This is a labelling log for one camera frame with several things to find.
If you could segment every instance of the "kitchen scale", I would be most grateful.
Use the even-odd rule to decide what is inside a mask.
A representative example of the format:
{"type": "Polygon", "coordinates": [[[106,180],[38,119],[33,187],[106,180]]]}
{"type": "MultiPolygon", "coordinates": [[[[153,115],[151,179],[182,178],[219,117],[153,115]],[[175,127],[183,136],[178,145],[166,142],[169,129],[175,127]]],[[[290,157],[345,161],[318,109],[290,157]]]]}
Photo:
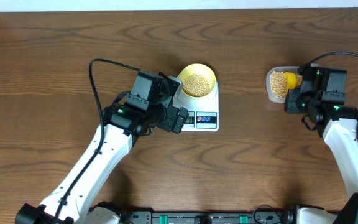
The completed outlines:
{"type": "Polygon", "coordinates": [[[179,76],[183,83],[192,74],[202,75],[208,79],[210,93],[202,97],[187,95],[183,90],[173,98],[173,106],[184,107],[189,117],[182,131],[217,131],[219,129],[219,87],[214,72],[202,64],[193,64],[184,68],[179,76]]]}

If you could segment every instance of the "yellow scoop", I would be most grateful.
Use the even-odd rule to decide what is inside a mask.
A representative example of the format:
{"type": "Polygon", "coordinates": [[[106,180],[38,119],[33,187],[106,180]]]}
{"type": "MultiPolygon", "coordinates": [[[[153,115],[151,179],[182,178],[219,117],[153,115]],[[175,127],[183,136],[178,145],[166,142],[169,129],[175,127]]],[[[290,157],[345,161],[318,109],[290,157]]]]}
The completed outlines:
{"type": "Polygon", "coordinates": [[[295,89],[296,87],[296,74],[292,72],[284,73],[284,77],[287,79],[287,91],[295,89]]]}

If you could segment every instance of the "plastic container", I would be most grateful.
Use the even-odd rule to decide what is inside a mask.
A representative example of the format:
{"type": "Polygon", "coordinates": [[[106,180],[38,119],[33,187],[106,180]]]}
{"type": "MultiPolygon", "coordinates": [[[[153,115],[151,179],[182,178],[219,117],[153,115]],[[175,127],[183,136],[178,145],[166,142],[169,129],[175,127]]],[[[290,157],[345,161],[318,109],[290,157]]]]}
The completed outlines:
{"type": "Polygon", "coordinates": [[[268,95],[269,100],[273,103],[284,103],[285,97],[277,97],[272,92],[272,86],[270,85],[270,76],[272,75],[272,73],[274,71],[276,71],[276,72],[292,72],[292,73],[297,74],[298,67],[297,66],[275,67],[275,68],[271,69],[271,71],[269,71],[268,74],[266,75],[266,90],[267,90],[267,95],[268,95]]]}

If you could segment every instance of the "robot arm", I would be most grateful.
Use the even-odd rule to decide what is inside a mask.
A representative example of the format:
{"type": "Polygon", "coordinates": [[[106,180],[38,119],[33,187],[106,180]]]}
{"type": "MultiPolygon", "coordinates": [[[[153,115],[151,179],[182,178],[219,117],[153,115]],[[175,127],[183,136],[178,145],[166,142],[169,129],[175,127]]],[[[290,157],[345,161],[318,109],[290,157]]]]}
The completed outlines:
{"type": "MultiPolygon", "coordinates": [[[[86,222],[90,206],[102,185],[139,137],[150,135],[154,127],[181,132],[188,110],[172,106],[172,98],[182,88],[183,84],[177,78],[139,70],[132,91],[121,93],[103,110],[103,126],[97,128],[91,144],[63,182],[38,208],[23,205],[15,223],[86,222]],[[119,101],[124,96],[127,96],[126,102],[121,105],[119,101]],[[103,143],[97,151],[102,139],[101,128],[104,130],[103,143]]],[[[118,221],[118,217],[112,214],[109,220],[118,221]]]]}
{"type": "Polygon", "coordinates": [[[283,223],[358,223],[358,110],[344,106],[347,72],[315,64],[299,71],[303,76],[302,86],[288,91],[285,111],[306,114],[302,119],[306,128],[317,131],[329,146],[344,179],[349,201],[338,216],[321,208],[297,205],[286,211],[283,223]]]}
{"type": "MultiPolygon", "coordinates": [[[[97,148],[100,141],[100,128],[99,126],[91,144],[71,172],[63,182],[40,203],[46,206],[45,213],[50,215],[55,214],[60,199],[97,148]]],[[[100,191],[100,188],[118,162],[126,156],[132,148],[132,136],[123,134],[121,128],[108,124],[104,127],[104,133],[104,144],[99,155],[95,157],[94,161],[71,190],[70,196],[67,198],[67,203],[60,212],[59,219],[64,220],[66,217],[71,217],[75,223],[84,223],[85,216],[94,198],[100,191]]]]}
{"type": "Polygon", "coordinates": [[[325,143],[334,154],[346,186],[347,197],[358,193],[358,142],[357,120],[339,118],[330,120],[323,134],[325,143]]]}

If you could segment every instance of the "wooden table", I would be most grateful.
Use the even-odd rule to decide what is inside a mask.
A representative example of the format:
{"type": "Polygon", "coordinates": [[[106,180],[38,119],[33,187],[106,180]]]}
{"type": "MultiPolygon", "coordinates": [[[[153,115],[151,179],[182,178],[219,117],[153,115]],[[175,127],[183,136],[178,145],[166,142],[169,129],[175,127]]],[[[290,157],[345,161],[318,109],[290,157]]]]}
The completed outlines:
{"type": "MultiPolygon", "coordinates": [[[[347,197],[331,151],[265,89],[271,68],[334,50],[358,53],[358,9],[0,13],[0,223],[41,202],[88,147],[99,122],[88,79],[96,57],[167,75],[209,65],[221,123],[216,133],[156,129],[141,138],[95,203],[340,210],[347,197]]],[[[347,104],[358,107],[358,60],[320,64],[347,69],[347,104]]],[[[94,76],[105,106],[136,72],[98,63],[94,76]]]]}

